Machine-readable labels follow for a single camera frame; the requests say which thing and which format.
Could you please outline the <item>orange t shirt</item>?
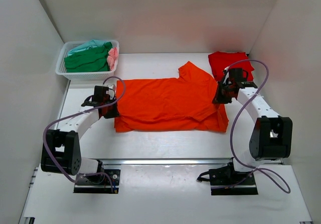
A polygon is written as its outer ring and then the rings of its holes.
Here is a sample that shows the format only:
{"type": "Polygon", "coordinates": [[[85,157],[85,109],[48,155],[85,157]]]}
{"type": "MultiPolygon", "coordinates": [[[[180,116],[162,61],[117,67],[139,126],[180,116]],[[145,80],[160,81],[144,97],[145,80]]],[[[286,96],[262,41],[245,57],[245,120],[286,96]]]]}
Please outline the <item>orange t shirt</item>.
{"type": "Polygon", "coordinates": [[[117,82],[118,133],[130,131],[226,132],[224,105],[213,104],[218,84],[206,71],[187,62],[177,78],[117,82]]]}

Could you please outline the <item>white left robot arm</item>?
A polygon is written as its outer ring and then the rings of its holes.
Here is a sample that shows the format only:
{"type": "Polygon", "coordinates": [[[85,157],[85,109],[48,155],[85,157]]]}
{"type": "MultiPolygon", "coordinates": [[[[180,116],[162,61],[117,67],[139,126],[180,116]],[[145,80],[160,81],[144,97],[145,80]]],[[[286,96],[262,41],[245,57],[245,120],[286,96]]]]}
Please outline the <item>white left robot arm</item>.
{"type": "Polygon", "coordinates": [[[45,147],[42,150],[41,169],[44,172],[60,173],[56,163],[69,175],[85,174],[94,182],[104,179],[105,170],[99,160],[81,156],[80,139],[100,118],[113,119],[119,116],[116,86],[95,86],[94,94],[87,97],[79,108],[80,115],[71,117],[60,129],[47,130],[46,141],[53,161],[45,147]]]}

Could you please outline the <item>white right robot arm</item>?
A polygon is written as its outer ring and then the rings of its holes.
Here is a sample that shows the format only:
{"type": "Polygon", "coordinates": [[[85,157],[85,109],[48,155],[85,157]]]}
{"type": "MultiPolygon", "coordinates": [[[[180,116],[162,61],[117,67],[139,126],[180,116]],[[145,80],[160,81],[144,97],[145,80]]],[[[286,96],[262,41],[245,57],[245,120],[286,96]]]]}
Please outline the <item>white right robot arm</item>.
{"type": "Polygon", "coordinates": [[[269,106],[257,85],[247,79],[245,70],[227,67],[223,73],[212,102],[228,104],[236,99],[254,122],[248,149],[242,154],[232,150],[233,167],[225,171],[227,182],[236,184],[243,178],[243,172],[289,157],[293,123],[291,118],[281,116],[269,106]]]}

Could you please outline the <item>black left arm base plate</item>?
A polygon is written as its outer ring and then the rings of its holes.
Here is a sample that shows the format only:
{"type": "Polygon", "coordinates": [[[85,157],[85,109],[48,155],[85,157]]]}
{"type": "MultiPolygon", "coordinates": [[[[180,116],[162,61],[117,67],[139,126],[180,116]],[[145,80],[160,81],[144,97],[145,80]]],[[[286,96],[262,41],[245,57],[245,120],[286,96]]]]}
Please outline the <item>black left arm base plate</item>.
{"type": "Polygon", "coordinates": [[[102,165],[105,175],[84,176],[79,175],[78,181],[74,184],[73,193],[82,194],[119,194],[121,177],[120,165],[102,165]]]}

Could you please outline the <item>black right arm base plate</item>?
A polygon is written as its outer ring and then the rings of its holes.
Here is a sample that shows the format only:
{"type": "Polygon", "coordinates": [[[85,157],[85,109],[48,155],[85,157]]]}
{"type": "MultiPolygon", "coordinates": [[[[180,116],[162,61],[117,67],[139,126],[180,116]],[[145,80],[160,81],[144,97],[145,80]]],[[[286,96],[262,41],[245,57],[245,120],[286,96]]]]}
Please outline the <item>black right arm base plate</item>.
{"type": "Polygon", "coordinates": [[[207,171],[197,177],[197,182],[208,182],[212,196],[257,195],[255,177],[251,171],[236,171],[230,159],[206,159],[207,171]]]}

